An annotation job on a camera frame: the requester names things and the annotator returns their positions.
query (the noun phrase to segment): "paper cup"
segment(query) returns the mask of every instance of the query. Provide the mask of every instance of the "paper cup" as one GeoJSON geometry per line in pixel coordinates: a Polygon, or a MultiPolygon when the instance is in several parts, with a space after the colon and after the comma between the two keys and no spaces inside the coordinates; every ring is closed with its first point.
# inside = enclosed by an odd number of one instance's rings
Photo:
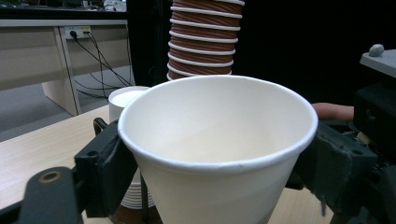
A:
{"type": "Polygon", "coordinates": [[[108,96],[109,121],[113,122],[114,120],[119,119],[123,108],[148,88],[149,87],[132,86],[111,92],[108,96]]]}
{"type": "Polygon", "coordinates": [[[118,130],[163,223],[262,224],[317,127],[312,105],[283,86],[203,76],[147,90],[118,130]]]}

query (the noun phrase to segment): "wooden table surface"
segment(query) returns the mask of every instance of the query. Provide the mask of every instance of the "wooden table surface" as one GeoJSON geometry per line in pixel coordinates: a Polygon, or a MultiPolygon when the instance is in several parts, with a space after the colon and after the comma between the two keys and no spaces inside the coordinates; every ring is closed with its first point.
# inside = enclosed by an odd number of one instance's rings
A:
{"type": "MultiPolygon", "coordinates": [[[[23,199],[24,188],[30,177],[54,166],[74,167],[74,156],[94,137],[93,120],[108,122],[108,106],[52,124],[0,143],[0,209],[23,199]]],[[[284,189],[270,224],[328,224],[332,211],[321,214],[320,201],[308,189],[284,189]]],[[[119,222],[143,223],[139,210],[120,208],[119,222]]],[[[150,217],[155,217],[155,207],[150,217]]],[[[84,223],[110,224],[109,218],[86,218],[84,223]]]]}

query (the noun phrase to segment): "black cable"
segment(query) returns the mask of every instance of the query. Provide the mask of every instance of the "black cable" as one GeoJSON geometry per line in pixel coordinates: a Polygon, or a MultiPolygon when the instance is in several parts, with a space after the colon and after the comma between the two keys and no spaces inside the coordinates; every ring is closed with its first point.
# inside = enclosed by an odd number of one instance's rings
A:
{"type": "Polygon", "coordinates": [[[108,87],[114,88],[114,89],[120,89],[120,88],[122,88],[122,87],[117,87],[117,86],[111,86],[111,85],[108,85],[108,84],[106,84],[106,83],[104,83],[104,82],[101,82],[101,80],[97,79],[92,73],[90,73],[90,75],[91,75],[91,77],[93,77],[93,79],[95,79],[96,81],[98,81],[99,83],[101,83],[101,84],[103,84],[103,85],[105,85],[105,86],[108,86],[108,87]]]}
{"type": "Polygon", "coordinates": [[[98,52],[100,55],[102,55],[103,59],[106,62],[107,68],[112,71],[114,73],[114,75],[119,79],[119,81],[124,85],[124,86],[132,86],[131,82],[128,82],[127,80],[125,80],[125,78],[123,78],[122,76],[120,76],[120,74],[118,74],[117,72],[115,72],[113,70],[113,68],[110,66],[110,64],[108,63],[108,61],[106,60],[105,56],[102,54],[102,52],[99,50],[99,48],[97,47],[97,42],[96,39],[94,38],[93,34],[91,32],[87,32],[88,36],[90,37],[91,42],[96,46],[96,48],[98,49],[98,52]]]}
{"type": "MultiPolygon", "coordinates": [[[[85,48],[79,43],[79,41],[78,41],[78,39],[77,39],[77,34],[76,34],[76,32],[71,31],[71,32],[70,32],[70,35],[74,37],[76,43],[78,43],[83,49],[85,49],[85,48]]],[[[103,64],[103,63],[102,63],[102,61],[101,61],[101,59],[100,59],[100,54],[98,53],[99,59],[96,58],[92,53],[90,53],[90,54],[91,54],[91,56],[94,57],[94,58],[99,62],[99,64],[100,64],[100,70],[101,70],[101,75],[102,75],[102,83],[103,83],[103,69],[102,69],[102,64],[103,64]]],[[[106,98],[106,99],[107,99],[103,84],[102,84],[102,90],[103,90],[103,94],[104,94],[103,98],[106,98]]],[[[97,95],[90,94],[90,93],[87,93],[87,92],[84,92],[84,91],[80,91],[80,92],[81,92],[81,93],[84,93],[84,94],[86,94],[86,95],[90,95],[90,96],[92,96],[92,97],[96,97],[96,96],[97,96],[97,95]]]]}
{"type": "Polygon", "coordinates": [[[101,98],[101,99],[106,98],[106,99],[108,100],[108,97],[103,96],[103,95],[96,95],[96,94],[92,94],[92,93],[85,92],[85,91],[81,91],[81,90],[77,90],[77,91],[81,92],[82,94],[91,96],[91,97],[93,97],[93,98],[101,98]]]}
{"type": "MultiPolygon", "coordinates": [[[[75,80],[75,82],[78,84],[78,85],[80,85],[81,87],[84,87],[85,89],[88,89],[88,90],[93,90],[93,91],[101,91],[103,88],[94,88],[94,87],[87,87],[87,86],[84,86],[84,85],[82,85],[81,83],[79,83],[77,80],[75,80]]],[[[120,87],[108,87],[108,88],[105,88],[105,90],[117,90],[117,89],[119,89],[120,87]]]]}

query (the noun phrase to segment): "power strip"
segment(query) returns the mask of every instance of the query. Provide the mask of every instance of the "power strip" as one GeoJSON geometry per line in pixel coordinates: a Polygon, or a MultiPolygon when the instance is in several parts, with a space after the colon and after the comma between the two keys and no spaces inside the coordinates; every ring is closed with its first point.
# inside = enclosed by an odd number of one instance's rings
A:
{"type": "Polygon", "coordinates": [[[74,37],[70,35],[72,31],[76,32],[77,39],[90,38],[88,33],[91,32],[91,26],[65,26],[64,32],[66,39],[74,39],[74,37]]]}

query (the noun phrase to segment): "person's hand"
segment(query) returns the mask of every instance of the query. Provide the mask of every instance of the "person's hand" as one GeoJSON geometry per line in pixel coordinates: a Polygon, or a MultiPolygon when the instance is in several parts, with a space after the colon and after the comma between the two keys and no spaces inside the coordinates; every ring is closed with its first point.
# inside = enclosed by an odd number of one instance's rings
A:
{"type": "Polygon", "coordinates": [[[317,111],[319,119],[338,119],[342,121],[353,120],[354,107],[352,105],[314,103],[312,106],[317,111]]]}

